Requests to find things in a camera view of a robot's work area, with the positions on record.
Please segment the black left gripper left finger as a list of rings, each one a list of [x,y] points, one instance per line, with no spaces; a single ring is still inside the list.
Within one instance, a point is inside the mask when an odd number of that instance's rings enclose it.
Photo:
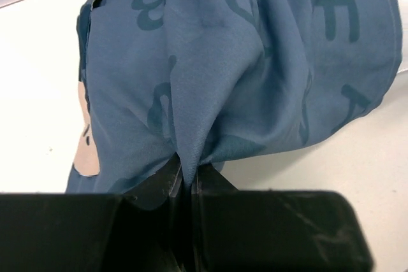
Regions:
[[[2,194],[2,271],[182,271],[173,156],[126,193]]]

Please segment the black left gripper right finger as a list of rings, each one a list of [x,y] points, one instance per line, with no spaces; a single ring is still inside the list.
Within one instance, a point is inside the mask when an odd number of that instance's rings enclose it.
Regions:
[[[238,190],[212,166],[191,187],[197,271],[371,271],[349,202],[330,191]]]

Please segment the blue letter print pillowcase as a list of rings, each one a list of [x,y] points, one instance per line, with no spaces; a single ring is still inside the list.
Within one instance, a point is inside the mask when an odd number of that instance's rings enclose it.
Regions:
[[[87,0],[85,127],[69,193],[315,145],[377,108],[402,61],[398,0]]]

